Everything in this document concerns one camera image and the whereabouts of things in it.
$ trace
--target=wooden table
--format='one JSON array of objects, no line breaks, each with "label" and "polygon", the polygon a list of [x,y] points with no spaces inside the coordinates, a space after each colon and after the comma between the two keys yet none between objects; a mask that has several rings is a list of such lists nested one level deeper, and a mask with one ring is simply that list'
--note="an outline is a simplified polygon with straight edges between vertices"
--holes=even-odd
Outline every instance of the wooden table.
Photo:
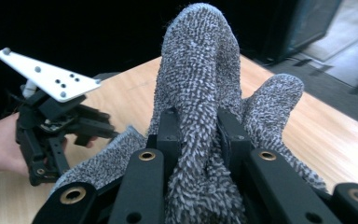
[{"label": "wooden table", "polygon": [[[103,82],[88,93],[85,105],[111,115],[119,132],[133,125],[145,133],[152,116],[160,58],[132,68]],[[242,97],[248,97],[272,74],[241,57]],[[283,133],[285,144],[326,181],[329,190],[340,182],[358,183],[358,122],[304,93]],[[95,155],[107,140],[91,149],[69,144],[71,166]],[[30,223],[48,197],[51,184],[32,187],[28,179],[0,173],[0,223]]]}]

